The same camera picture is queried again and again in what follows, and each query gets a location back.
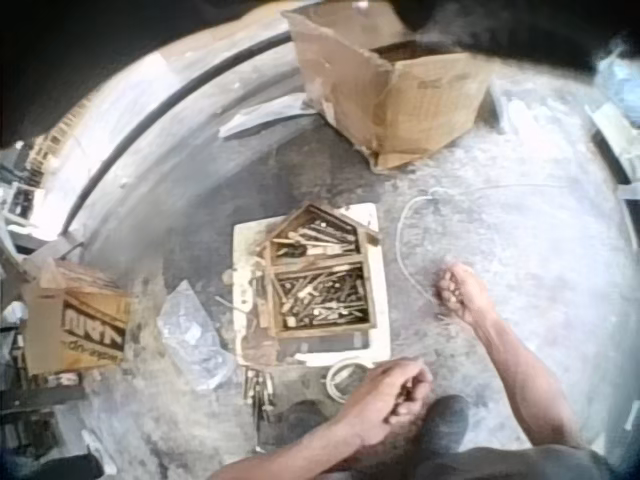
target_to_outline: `cardboard box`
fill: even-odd
[[[122,360],[130,297],[99,271],[49,260],[24,289],[29,374],[112,365]]]
[[[473,125],[488,63],[420,47],[387,3],[324,2],[283,15],[310,102],[374,168],[429,156]]]

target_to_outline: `pipe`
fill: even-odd
[[[281,45],[284,45],[290,41],[291,34],[287,31],[265,38],[264,40],[254,43],[249,47],[243,48],[242,50],[225,58],[220,63],[212,65],[200,75],[189,80],[182,87],[165,98],[156,108],[147,113],[147,115],[145,115],[144,118],[140,120],[135,127],[129,130],[129,132],[122,138],[122,140],[120,140],[120,142],[114,147],[107,158],[102,161],[98,169],[94,172],[89,181],[82,188],[75,202],[73,202],[73,205],[71,206],[67,217],[65,218],[60,235],[64,235],[69,231],[69,228],[71,228],[71,224],[78,216],[78,213],[80,213],[80,210],[82,210],[84,204],[87,202],[100,182],[102,182],[104,177],[107,176],[111,168],[118,162],[118,160],[142,135],[147,132],[147,130],[149,130],[153,125],[155,125],[158,120],[169,113],[169,111],[173,107],[178,105],[193,93],[200,90],[209,82],[218,78],[220,75],[223,75],[229,70],[257,57],[258,55],[268,52],[269,50],[273,50],[274,48],[280,47]]]

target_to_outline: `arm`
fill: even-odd
[[[410,394],[399,402],[407,385]],[[227,465],[210,480],[314,478],[360,448],[380,443],[393,424],[411,421],[429,388],[430,375],[421,362],[400,359],[382,364],[371,370],[334,419],[292,445]]]
[[[582,447],[558,379],[499,317],[482,281],[469,267],[457,264],[439,287],[445,304],[471,326],[485,347],[529,441]]]
[[[351,456],[358,448],[357,438],[343,431],[341,425],[328,423],[293,445],[227,465],[214,473],[211,480],[310,479]]]

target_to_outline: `white wire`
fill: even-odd
[[[550,184],[550,183],[510,183],[510,184],[489,185],[489,186],[486,186],[486,187],[478,187],[478,188],[473,188],[471,190],[465,190],[465,191],[462,191],[462,192],[455,192],[455,191],[449,190],[447,188],[435,187],[435,188],[432,188],[431,190],[429,190],[427,195],[420,195],[420,196],[414,197],[414,198],[412,198],[411,200],[409,200],[407,202],[407,204],[402,209],[402,213],[400,214],[400,219],[398,220],[398,225],[396,226],[396,241],[395,241],[396,260],[398,261],[398,266],[400,267],[400,270],[402,271],[403,275],[407,278],[407,280],[409,280],[411,285],[413,285],[415,287],[415,289],[425,299],[427,299],[427,301],[429,301],[429,302],[431,302],[433,304],[437,303],[435,298],[433,297],[433,295],[431,295],[429,292],[427,292],[427,290],[425,290],[425,288],[422,285],[420,285],[420,283],[418,283],[415,278],[413,278],[411,276],[411,274],[409,273],[409,270],[407,270],[407,267],[406,267],[406,265],[404,263],[404,260],[402,258],[402,251],[401,251],[401,246],[402,246],[401,245],[402,227],[404,226],[404,222],[405,222],[405,220],[407,218],[407,215],[411,211],[411,208],[413,207],[413,205],[415,205],[417,202],[421,202],[421,201],[437,200],[438,198],[434,197],[432,195],[432,193],[436,192],[436,191],[442,191],[442,192],[450,193],[451,195],[462,196],[462,195],[469,195],[469,194],[480,192],[480,191],[498,190],[498,189],[503,189],[503,188],[514,188],[514,187],[518,187],[518,188],[566,188],[566,185],[555,185],[555,184]]]

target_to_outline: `person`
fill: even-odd
[[[94,480],[113,476],[118,468],[98,438],[89,430],[82,431],[86,453],[61,457],[44,462],[35,468],[22,459],[0,452],[0,479],[2,480]]]
[[[468,426],[468,403],[459,395],[447,396],[436,400],[424,416],[409,478],[609,478],[612,471],[607,462],[582,442],[558,380],[500,318],[471,268],[451,266],[437,289],[443,304],[473,329],[485,347],[533,448],[458,452]],[[431,376],[418,360],[379,365],[336,417],[284,448],[227,465],[210,478],[315,478],[359,450],[382,442],[395,425],[417,421],[430,388]]]

